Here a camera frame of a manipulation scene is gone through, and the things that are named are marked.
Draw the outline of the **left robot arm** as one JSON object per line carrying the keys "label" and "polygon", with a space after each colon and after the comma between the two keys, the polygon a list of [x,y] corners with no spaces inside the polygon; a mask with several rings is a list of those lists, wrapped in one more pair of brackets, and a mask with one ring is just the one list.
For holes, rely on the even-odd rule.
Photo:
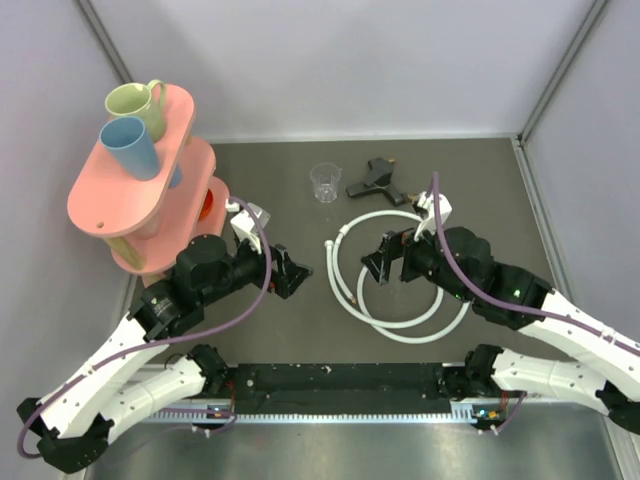
{"label": "left robot arm", "polygon": [[203,394],[216,396],[228,383],[217,350],[198,344],[175,365],[136,386],[128,380],[150,359],[191,329],[207,306],[248,286],[290,297],[311,268],[291,260],[281,245],[254,250],[239,241],[234,255],[215,235],[192,239],[169,275],[145,288],[94,355],[56,391],[27,398],[17,408],[37,438],[37,457],[66,474],[94,463],[126,430],[164,407]]}

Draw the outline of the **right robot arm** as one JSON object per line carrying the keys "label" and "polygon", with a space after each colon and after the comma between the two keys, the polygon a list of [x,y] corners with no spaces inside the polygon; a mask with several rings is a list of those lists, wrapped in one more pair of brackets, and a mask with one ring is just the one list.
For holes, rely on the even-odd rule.
{"label": "right robot arm", "polygon": [[460,368],[445,368],[440,389],[468,395],[528,393],[588,407],[619,427],[639,431],[639,345],[573,305],[528,270],[496,261],[487,240],[464,227],[420,238],[388,232],[362,259],[379,284],[401,260],[400,279],[424,278],[468,304],[484,320],[540,340],[570,356],[551,361],[481,344]]}

